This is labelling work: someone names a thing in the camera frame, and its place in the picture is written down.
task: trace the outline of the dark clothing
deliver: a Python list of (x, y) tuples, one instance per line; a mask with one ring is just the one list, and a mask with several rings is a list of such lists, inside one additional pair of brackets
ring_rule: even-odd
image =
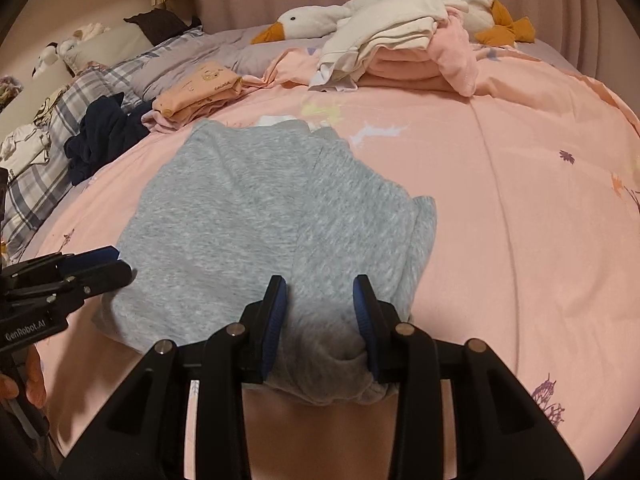
[(127, 115), (120, 108), (123, 99), (122, 92), (98, 97), (87, 107), (80, 121), (80, 133), (66, 140), (64, 150), (74, 186), (94, 176), (148, 135), (141, 117), (151, 110), (151, 102), (139, 104)]
[(154, 46), (174, 36), (180, 36), (189, 30), (183, 20), (166, 9), (150, 10), (149, 12), (125, 18), (124, 21), (135, 23), (140, 27), (143, 34)]

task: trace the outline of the pink duvet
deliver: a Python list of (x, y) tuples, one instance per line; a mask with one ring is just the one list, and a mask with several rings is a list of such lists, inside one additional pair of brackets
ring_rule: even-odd
[[(505, 49), (478, 53), (471, 98), (309, 92), (300, 84), (313, 73), (309, 57), (287, 52), (270, 88), (213, 118), (327, 121), (375, 171), (433, 196), (438, 232), (416, 325), (444, 340), (485, 339), (592, 473), (640, 404), (638, 120), (600, 83)], [(116, 244), (146, 183), (188, 134), (151, 134), (98, 172), (40, 254)], [(137, 359), (95, 331), (94, 307), (39, 347), (52, 434), (65, 452)], [(386, 478), (394, 399), (314, 408), (252, 392), (245, 410), (255, 479)]]

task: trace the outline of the human hand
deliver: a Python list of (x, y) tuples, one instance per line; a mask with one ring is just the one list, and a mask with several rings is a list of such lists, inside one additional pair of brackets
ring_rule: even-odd
[[(40, 355), (34, 345), (29, 347), (26, 366), (27, 399), (36, 408), (41, 409), (47, 400), (44, 377), (40, 366)], [(0, 374), (0, 399), (15, 399), (18, 396), (18, 385), (6, 375)]]

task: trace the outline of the wall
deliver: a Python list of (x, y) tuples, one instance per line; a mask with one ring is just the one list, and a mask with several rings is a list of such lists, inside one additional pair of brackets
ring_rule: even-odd
[(640, 116), (640, 37), (616, 0), (598, 0), (600, 34), (596, 79)]
[(29, 0), (0, 46), (0, 75), (26, 84), (47, 43), (62, 41), (87, 23), (113, 26), (150, 9), (151, 0)]

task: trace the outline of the gray t-shirt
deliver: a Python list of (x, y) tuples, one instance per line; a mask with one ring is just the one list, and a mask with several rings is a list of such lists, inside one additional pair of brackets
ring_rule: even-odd
[(137, 271), (95, 319), (140, 351), (209, 338), (259, 301), (272, 274), (289, 309), (267, 384), (315, 404), (373, 402), (353, 279), (407, 319), (433, 247), (433, 199), (411, 199), (304, 121), (198, 123), (143, 192), (118, 248)]

